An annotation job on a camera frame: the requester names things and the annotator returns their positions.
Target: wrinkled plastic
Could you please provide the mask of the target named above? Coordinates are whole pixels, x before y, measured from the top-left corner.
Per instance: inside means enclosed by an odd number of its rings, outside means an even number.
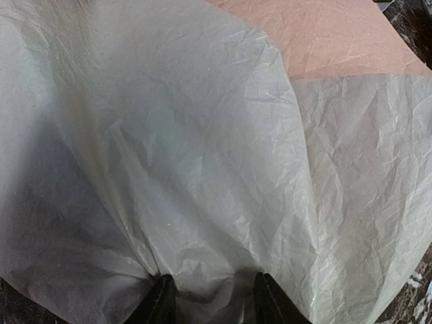
[[[316,323],[372,323],[430,243],[430,78],[288,80],[202,1],[7,1],[0,275],[121,323],[170,273],[180,323],[253,323],[258,270]]]

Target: table surface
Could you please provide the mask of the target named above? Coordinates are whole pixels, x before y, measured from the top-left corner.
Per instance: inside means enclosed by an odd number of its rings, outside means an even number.
[[[414,53],[432,68],[432,20],[420,0],[394,0],[384,15]],[[432,245],[380,324],[432,324]],[[0,278],[0,324],[67,324],[16,292]]]

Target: marble surface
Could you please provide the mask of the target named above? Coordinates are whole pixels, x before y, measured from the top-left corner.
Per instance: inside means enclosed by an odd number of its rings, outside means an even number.
[[[383,12],[406,44],[432,68],[432,20],[420,0],[394,0]],[[0,324],[67,324],[0,278]],[[377,324],[432,324],[432,245]]]

